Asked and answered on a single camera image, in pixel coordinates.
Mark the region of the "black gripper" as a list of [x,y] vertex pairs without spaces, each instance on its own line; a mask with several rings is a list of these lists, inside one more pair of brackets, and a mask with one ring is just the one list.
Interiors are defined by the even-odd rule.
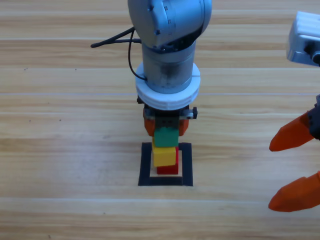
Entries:
[[[320,140],[320,95],[310,111],[282,126],[269,144],[272,152],[297,148],[313,140]],[[276,212],[296,212],[320,204],[320,172],[301,177],[281,187],[268,204]]]
[[183,136],[189,127],[189,121],[198,117],[197,107],[190,108],[189,105],[176,110],[160,110],[147,105],[139,96],[137,103],[144,104],[144,127],[151,137],[156,129],[161,128],[178,129],[179,136]]

